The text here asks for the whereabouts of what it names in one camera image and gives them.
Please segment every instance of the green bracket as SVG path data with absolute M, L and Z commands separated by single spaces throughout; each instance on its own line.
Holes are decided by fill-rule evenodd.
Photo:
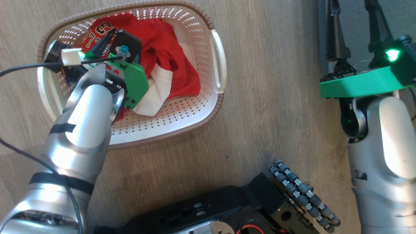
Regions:
M 127 99 L 124 106 L 127 109 L 134 109 L 149 90 L 149 82 L 144 68 L 135 62 L 114 61 L 110 63 L 124 72 L 124 80 L 127 87 Z
M 402 85 L 391 71 L 383 67 L 369 72 L 322 82 L 319 85 L 321 97 L 364 97 L 396 90 L 402 90 L 416 84 Z

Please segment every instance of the black cable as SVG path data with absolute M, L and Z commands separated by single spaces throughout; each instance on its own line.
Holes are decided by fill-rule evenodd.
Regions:
M 413 91 L 413 89 L 412 88 L 409 88 L 409 91 L 410 91 L 410 93 L 412 94 L 412 98 L 413 98 L 413 103 L 414 103 L 414 105 L 415 105 L 415 107 L 416 107 L 416 95 L 415 95 L 415 92 Z M 413 120 L 415 120 L 416 119 L 416 114 L 411 118 L 411 121 L 413 121 Z
M 85 60 L 82 61 L 81 64 L 90 64 L 90 63 L 97 63 L 97 62 L 105 62 L 105 61 L 115 61 L 115 60 L 119 60 L 122 59 L 122 56 L 117 56 L 117 57 L 112 57 L 112 58 L 104 58 L 104 59 L 95 59 L 95 60 Z M 18 66 L 18 67 L 13 67 L 13 68 L 9 68 L 7 70 L 4 70 L 2 72 L 0 72 L 0 77 L 9 74 L 11 72 L 14 71 L 18 71 L 18 70 L 23 70 L 23 69 L 27 69 L 27 68 L 35 68 L 35 67 L 64 67 L 64 64 L 62 62 L 44 62 L 44 63 L 37 63 L 37 64 L 28 64 L 28 65 L 23 65 L 23 66 Z M 77 201 L 75 200 L 74 194 L 72 193 L 70 187 L 68 186 L 67 182 L 65 181 L 64 177 L 62 175 L 60 175 L 52 166 L 48 165 L 46 162 L 42 161 L 41 159 L 23 151 L 20 150 L 18 148 L 16 148 L 15 146 L 7 143 L 6 141 L 4 141 L 1 137 L 0 137 L 0 144 L 6 146 L 7 148 L 15 151 L 18 154 L 21 154 L 39 164 L 41 164 L 42 166 L 46 167 L 47 169 L 49 169 L 53 174 L 55 174 L 59 180 L 61 180 L 61 183 L 64 185 L 68 196 L 70 197 L 73 205 L 74 205 L 74 210 L 75 210 L 75 215 L 77 216 L 77 221 L 78 221 L 78 232 L 80 234 L 84 233 L 84 230 L 82 229 L 82 221 L 81 221 L 81 214 L 79 212 L 79 207 L 77 204 Z

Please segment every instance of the basket handle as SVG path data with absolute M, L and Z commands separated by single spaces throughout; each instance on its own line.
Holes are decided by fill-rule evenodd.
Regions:
M 225 53 L 224 47 L 221 42 L 220 36 L 218 35 L 215 29 L 211 31 L 211 50 L 213 55 L 213 64 L 214 64 L 214 73 L 215 73 L 215 80 L 218 87 L 219 93 L 224 93 L 225 88 L 227 87 L 227 62 L 225 61 Z

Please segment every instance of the wooden floor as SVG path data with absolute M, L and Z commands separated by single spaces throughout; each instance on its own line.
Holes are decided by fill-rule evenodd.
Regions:
M 121 2 L 2 0 L 0 70 L 36 62 L 41 36 L 58 20 Z M 245 185 L 280 159 L 341 218 L 336 233 L 359 233 L 339 107 L 319 97 L 317 1 L 195 2 L 211 16 L 225 46 L 223 107 L 196 131 L 110 151 L 89 206 L 89 226 L 122 225 L 193 195 Z M 38 153 L 52 122 L 40 101 L 36 70 L 0 82 L 0 136 Z M 35 164 L 3 147 L 0 155 L 2 218 L 25 194 Z

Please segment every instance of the red cloth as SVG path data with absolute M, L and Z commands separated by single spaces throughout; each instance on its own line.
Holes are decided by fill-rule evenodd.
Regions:
M 168 99 L 199 94 L 201 90 L 199 75 L 183 53 L 172 25 L 162 19 L 138 20 L 132 14 L 118 14 L 97 19 L 86 33 L 81 45 L 82 51 L 88 52 L 114 27 L 118 30 L 125 29 L 140 38 L 143 46 L 141 65 L 147 77 L 150 76 L 156 63 L 163 69 L 173 71 Z M 108 50 L 109 46 L 103 57 L 108 56 Z

